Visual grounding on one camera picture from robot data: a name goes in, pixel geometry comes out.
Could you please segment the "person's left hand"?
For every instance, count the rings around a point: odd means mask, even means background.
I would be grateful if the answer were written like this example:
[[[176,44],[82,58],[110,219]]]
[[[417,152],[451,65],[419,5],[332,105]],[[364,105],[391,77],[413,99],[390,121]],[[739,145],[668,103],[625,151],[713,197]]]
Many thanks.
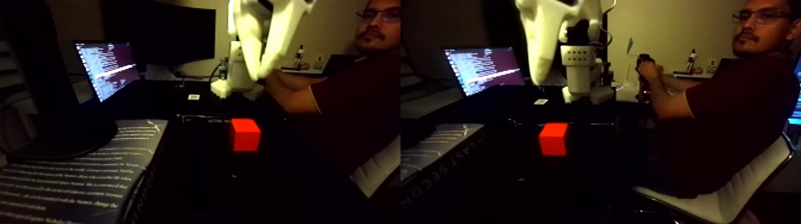
[[[636,70],[641,81],[645,82],[660,79],[662,75],[661,67],[655,63],[655,60],[649,54],[640,54],[638,56]]]

